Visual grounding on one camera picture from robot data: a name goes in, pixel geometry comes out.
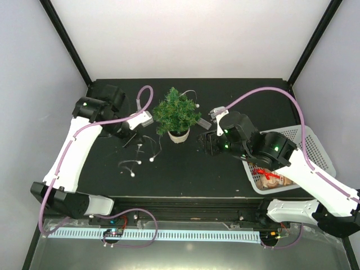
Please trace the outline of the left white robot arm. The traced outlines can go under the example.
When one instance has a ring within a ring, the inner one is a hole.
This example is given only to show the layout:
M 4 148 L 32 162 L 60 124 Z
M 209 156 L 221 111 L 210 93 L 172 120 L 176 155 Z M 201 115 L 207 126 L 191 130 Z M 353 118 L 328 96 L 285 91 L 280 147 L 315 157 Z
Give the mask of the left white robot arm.
M 39 222 L 46 209 L 73 219 L 100 215 L 107 224 L 120 220 L 121 211 L 114 206 L 113 199 L 78 192 L 78 182 L 88 154 L 102 132 L 131 141 L 137 135 L 137 127 L 152 119 L 147 112 L 149 104 L 141 105 L 139 97 L 136 112 L 121 117 L 124 99 L 123 91 L 110 88 L 97 97 L 82 97 L 76 102 L 56 161 L 43 181 L 34 182 L 30 189 L 40 202 Z

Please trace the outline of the small green christmas tree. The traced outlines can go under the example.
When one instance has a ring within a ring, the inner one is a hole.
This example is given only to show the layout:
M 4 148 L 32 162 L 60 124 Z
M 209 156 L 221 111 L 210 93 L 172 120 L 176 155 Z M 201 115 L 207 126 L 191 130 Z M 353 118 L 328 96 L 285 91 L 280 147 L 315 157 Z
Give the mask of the small green christmas tree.
M 176 144 L 184 143 L 191 127 L 201 118 L 198 107 L 192 99 L 172 87 L 152 111 L 154 121 L 158 123 L 156 133 L 159 136 L 167 134 Z

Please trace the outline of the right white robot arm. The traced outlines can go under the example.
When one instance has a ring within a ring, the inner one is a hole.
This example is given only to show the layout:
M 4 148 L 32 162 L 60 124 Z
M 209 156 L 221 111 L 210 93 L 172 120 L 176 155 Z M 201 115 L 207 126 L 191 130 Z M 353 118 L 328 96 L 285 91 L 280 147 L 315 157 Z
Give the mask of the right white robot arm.
M 217 128 L 198 137 L 205 152 L 214 156 L 226 152 L 266 172 L 283 176 L 313 196 L 313 200 L 264 201 L 251 222 L 268 227 L 272 223 L 311 224 L 335 237 L 359 231 L 359 191 L 307 162 L 304 148 L 278 132 L 260 133 L 249 117 L 224 107 L 209 113 Z

